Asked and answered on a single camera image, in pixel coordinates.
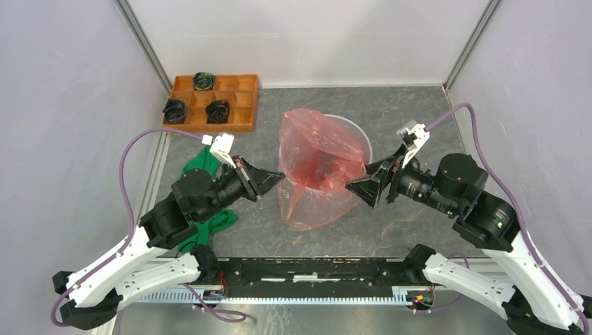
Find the grey plastic trash bin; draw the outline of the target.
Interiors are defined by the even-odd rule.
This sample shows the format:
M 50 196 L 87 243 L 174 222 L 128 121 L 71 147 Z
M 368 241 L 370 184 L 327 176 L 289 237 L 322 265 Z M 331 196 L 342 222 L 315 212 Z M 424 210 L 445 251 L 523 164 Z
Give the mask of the grey plastic trash bin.
M 355 122 L 342 116 L 338 116 L 335 114 L 325 114 L 325 116 L 329 117 L 338 125 L 342 126 L 346 131 L 351 133 L 356 140 L 360 142 L 362 151 L 364 152 L 364 162 L 366 165 L 373 162 L 373 148 L 371 145 L 371 141 L 360 126 L 358 126 Z

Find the red plastic trash bag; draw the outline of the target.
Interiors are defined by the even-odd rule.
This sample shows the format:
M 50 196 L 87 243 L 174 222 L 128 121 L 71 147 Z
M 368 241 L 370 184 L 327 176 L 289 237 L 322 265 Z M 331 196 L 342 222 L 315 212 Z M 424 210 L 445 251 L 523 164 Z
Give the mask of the red plastic trash bag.
M 297 230 L 315 230 L 359 203 L 346 182 L 365 176 L 364 152 L 351 133 L 317 110 L 283 115 L 279 131 L 278 186 L 281 217 Z

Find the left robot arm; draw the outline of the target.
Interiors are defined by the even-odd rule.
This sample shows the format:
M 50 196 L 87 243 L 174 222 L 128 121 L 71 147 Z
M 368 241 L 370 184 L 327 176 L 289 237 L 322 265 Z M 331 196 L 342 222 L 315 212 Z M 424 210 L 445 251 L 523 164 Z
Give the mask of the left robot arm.
M 151 275 L 149 285 L 141 284 L 133 272 L 196 235 L 196 223 L 204 223 L 240 198 L 258 201 L 286 177 L 254 167 L 239 155 L 232 161 L 216 179 L 203 169 L 185 172 L 171 186 L 169 196 L 133 222 L 129 234 L 116 246 L 83 269 L 57 272 L 52 282 L 60 297 L 52 307 L 53 323 L 89 330 L 111 320 L 124 303 L 142 292 L 197 279 L 202 284 L 213 283 L 219 277 L 219 265 L 193 255 L 160 276 Z

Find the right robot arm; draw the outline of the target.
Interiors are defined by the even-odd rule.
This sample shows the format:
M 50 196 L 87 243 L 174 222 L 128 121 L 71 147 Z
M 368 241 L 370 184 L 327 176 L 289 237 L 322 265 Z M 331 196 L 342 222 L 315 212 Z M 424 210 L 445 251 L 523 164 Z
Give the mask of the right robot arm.
M 444 156 L 435 174 L 404 167 L 395 154 L 372 163 L 366 177 L 346 188 L 375 207 L 384 190 L 387 201 L 404 195 L 454 220 L 460 237 L 482 250 L 508 276 L 497 281 L 458 267 L 428 246 L 418 244 L 405 257 L 404 278 L 451 288 L 498 314 L 516 334 L 588 334 L 591 298 L 578 295 L 536 264 L 526 245 L 516 210 L 484 190 L 488 173 L 467 154 Z

